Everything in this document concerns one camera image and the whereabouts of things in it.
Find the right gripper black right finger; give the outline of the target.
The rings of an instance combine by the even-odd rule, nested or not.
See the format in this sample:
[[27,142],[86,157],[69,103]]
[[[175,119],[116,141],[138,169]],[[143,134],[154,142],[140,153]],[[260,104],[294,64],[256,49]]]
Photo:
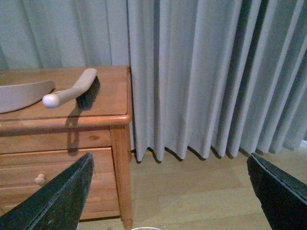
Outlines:
[[307,185],[253,153],[248,174],[256,197],[273,230],[307,228]]

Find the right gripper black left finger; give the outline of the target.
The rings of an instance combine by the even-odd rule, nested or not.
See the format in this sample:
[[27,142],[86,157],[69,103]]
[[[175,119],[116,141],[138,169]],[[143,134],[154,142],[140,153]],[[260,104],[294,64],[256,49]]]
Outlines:
[[86,153],[75,163],[1,216],[2,230],[75,230],[88,197],[94,159]]

